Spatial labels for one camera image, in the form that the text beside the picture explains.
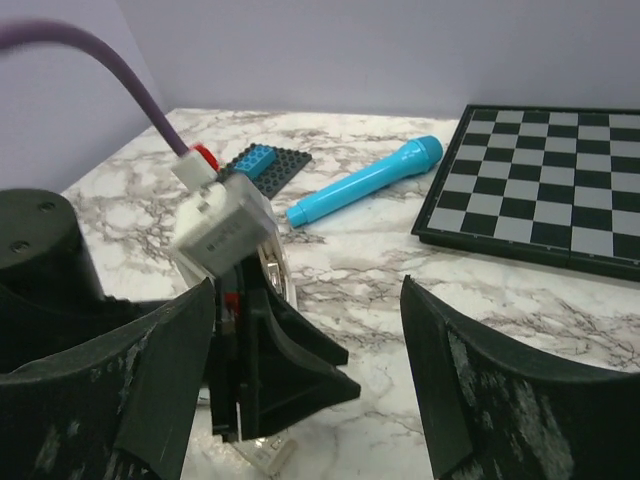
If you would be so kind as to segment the white stapler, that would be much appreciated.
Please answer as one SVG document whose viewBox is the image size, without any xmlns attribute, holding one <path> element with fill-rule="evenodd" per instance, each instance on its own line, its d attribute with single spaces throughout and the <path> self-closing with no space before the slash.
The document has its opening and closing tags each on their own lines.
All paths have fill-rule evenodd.
<svg viewBox="0 0 640 480">
<path fill-rule="evenodd" d="M 194 206 L 190 206 L 190 201 L 186 201 L 176 212 L 172 243 L 176 243 L 181 236 L 185 236 L 191 224 L 202 218 L 202 214 Z M 291 280 L 286 255 L 280 245 L 280 237 L 275 235 L 261 245 L 259 256 L 263 271 L 276 291 L 293 307 L 296 307 L 295 287 Z M 203 273 L 198 273 L 195 268 L 186 266 L 178 259 L 177 255 L 175 255 L 174 261 L 188 287 L 195 286 L 205 278 Z M 256 469 L 268 476 L 273 476 L 279 472 L 293 453 L 296 442 L 287 432 L 284 432 L 273 437 L 232 443 L 231 446 Z"/>
</svg>

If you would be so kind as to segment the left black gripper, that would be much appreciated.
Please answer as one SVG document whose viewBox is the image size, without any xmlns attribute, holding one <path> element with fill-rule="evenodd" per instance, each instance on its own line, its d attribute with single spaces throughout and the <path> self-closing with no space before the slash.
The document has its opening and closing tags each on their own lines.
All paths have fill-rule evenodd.
<svg viewBox="0 0 640 480">
<path fill-rule="evenodd" d="M 227 443 L 275 435 L 313 414 L 360 396 L 360 385 L 291 340 L 260 266 L 246 259 L 214 283 L 215 330 L 209 351 L 213 433 Z"/>
</svg>

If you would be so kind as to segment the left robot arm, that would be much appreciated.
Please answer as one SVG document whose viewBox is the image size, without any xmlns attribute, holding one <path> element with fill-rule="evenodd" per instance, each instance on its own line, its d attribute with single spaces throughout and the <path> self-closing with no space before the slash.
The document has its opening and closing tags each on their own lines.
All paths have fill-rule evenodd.
<svg viewBox="0 0 640 480">
<path fill-rule="evenodd" d="M 106 296 L 71 204 L 1 194 L 1 410 L 28 438 L 90 418 L 158 458 L 185 442 L 199 390 L 225 439 L 269 436 L 356 399 L 347 351 L 292 308 L 250 256 L 167 302 Z"/>
</svg>

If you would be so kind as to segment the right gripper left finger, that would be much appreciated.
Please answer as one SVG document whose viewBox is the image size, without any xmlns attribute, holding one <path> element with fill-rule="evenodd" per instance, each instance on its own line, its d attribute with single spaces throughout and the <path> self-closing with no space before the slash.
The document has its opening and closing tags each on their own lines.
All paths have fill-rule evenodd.
<svg viewBox="0 0 640 480">
<path fill-rule="evenodd" d="M 177 479 L 215 318 L 205 280 L 1 376 L 4 479 Z"/>
</svg>

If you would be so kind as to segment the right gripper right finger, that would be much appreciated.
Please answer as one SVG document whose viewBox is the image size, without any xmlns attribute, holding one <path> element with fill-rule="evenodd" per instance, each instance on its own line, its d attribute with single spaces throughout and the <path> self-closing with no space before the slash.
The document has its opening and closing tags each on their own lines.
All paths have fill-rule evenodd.
<svg viewBox="0 0 640 480">
<path fill-rule="evenodd" d="M 401 320 L 437 479 L 635 479 L 639 377 L 530 347 L 406 278 Z"/>
</svg>

